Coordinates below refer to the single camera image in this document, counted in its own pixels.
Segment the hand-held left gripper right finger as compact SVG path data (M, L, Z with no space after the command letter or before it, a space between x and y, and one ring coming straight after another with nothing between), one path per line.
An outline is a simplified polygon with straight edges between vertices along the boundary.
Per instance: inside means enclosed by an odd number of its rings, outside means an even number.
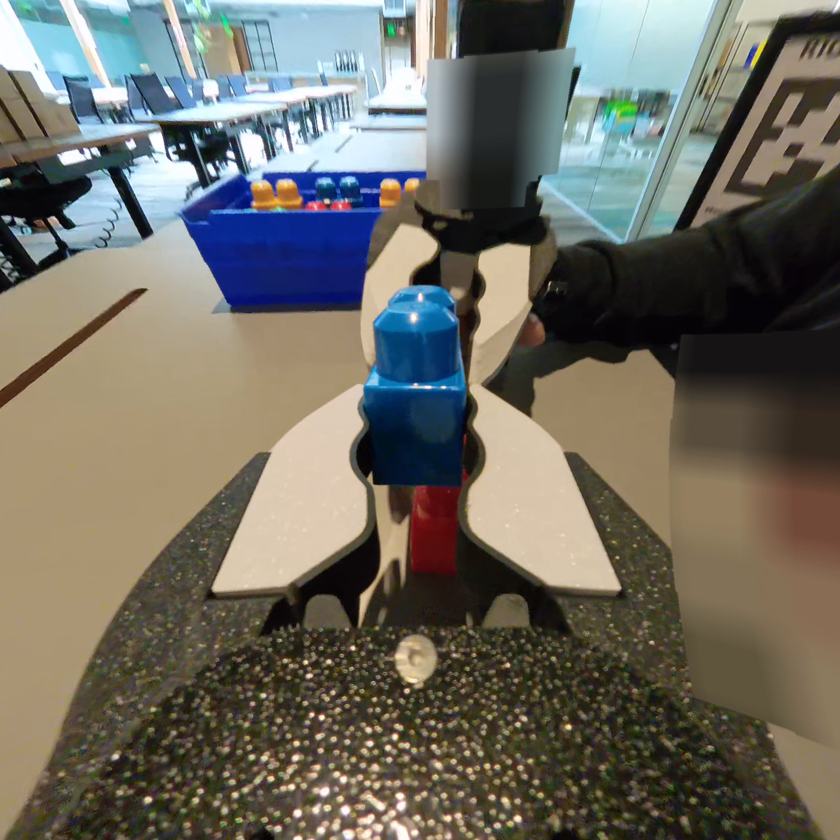
M479 444L466 523L479 544L551 593L614 597L622 590L563 448L487 388L470 389Z

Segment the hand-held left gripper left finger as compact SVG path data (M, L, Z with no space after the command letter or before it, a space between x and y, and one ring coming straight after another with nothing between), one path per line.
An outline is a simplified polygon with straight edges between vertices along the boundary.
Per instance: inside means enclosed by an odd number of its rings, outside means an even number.
M348 614L377 576L364 388L353 385L271 449L212 583L217 599L333 595Z

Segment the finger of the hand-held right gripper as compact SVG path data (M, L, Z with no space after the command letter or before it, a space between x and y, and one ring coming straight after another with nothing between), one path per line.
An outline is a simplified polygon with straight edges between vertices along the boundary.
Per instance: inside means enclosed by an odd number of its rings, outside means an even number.
M364 277L360 339L368 368L375 365L374 320L400 290L412 284L417 271L439 254L437 240L421 227L400 224Z
M476 303L469 385L490 382L507 362L531 311L531 249L504 244L483 251L477 261L483 290Z

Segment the red mega block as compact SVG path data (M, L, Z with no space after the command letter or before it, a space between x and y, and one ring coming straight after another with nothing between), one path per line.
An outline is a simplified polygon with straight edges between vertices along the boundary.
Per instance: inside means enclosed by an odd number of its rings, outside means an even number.
M409 564L414 574L456 575L459 496L468 477L461 471L457 486L417 486L409 528Z

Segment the blue plastic bin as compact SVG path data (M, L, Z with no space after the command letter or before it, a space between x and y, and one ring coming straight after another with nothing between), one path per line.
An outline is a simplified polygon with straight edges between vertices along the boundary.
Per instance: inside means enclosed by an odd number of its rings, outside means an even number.
M425 171L268 171L272 186L292 180L301 200L317 199L317 182L340 188L354 178L362 205L333 211L258 211L251 181L231 175L194 196L180 211L184 226L231 309L356 307L375 223L383 213L384 179L404 186Z

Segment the cluster of assorted mega blocks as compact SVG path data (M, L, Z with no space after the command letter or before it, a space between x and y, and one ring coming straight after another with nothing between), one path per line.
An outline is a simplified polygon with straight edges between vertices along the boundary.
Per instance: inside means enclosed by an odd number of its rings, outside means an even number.
M276 182L264 178L251 183L250 205L258 212L351 212L374 207L387 210L400 205L405 195L414 195L420 184L421 179L416 177L402 182L386 177L376 189L363 188L354 175L344 175L339 179L322 175L310 185L301 187L290 177Z

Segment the blue mega block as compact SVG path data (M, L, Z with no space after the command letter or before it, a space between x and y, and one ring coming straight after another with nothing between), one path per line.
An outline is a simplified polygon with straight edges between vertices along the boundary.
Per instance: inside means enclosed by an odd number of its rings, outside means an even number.
M410 286L373 321L364 414L376 485L461 484L467 383L455 309L443 287Z

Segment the office desk with black legs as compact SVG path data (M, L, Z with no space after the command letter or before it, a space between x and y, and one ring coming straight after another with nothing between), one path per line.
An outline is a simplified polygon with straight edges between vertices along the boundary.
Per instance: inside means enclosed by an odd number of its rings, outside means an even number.
M39 139L15 143L2 149L2 169L38 169L49 183L71 181L94 172L106 172L142 239L153 234L152 225L131 186L128 169L135 159L152 156L150 136L159 128L151 123L104 123L81 125L79 132L63 140ZM27 252L2 217L2 290L27 280L43 270Z
M307 132L317 139L323 133L335 131L343 119L353 116L357 91L354 84L339 83L285 91L252 91L241 99L283 105L287 109L300 107L310 118L311 129Z
M243 175L250 171L239 139L246 130L260 137L268 162L279 153L280 145L275 134L277 128L281 129L289 152L294 151L288 108L282 102L231 100L213 106L150 115L148 122L157 126L163 134L170 134L173 140L186 148L187 160L195 170L200 188L208 188L214 182L198 146L199 134L205 129L224 132L230 142L234 162Z

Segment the black office chair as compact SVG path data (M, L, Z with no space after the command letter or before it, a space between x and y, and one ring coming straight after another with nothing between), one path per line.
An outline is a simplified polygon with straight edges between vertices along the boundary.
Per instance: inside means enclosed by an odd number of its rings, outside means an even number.
M104 124L88 77L62 76L70 110L79 124Z
M2 169L2 181L8 181L1 187L2 217L22 221L30 228L41 224L56 243L54 252L38 262L40 268L52 267L79 252L59 236L56 226L65 230L76 227L67 215L67 208L89 194L92 189L89 177L54 184L38 169Z
M167 92L161 80L154 73L129 75L131 85L140 95L143 106L157 117L181 109L180 103Z

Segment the black-framed printed sign board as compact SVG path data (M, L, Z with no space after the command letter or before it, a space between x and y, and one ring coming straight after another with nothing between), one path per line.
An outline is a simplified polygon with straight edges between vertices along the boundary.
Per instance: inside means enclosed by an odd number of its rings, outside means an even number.
M775 199L839 162L839 14L780 17L675 230Z

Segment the cardboard box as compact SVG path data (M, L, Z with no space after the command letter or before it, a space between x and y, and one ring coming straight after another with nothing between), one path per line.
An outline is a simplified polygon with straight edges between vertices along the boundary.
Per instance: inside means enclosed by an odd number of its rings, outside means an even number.
M63 140L79 132L79 124L67 105L49 99L33 74L26 70L7 70L28 105L27 140Z
M31 113L4 66L1 66L1 114L3 144L16 143L28 138L26 129Z

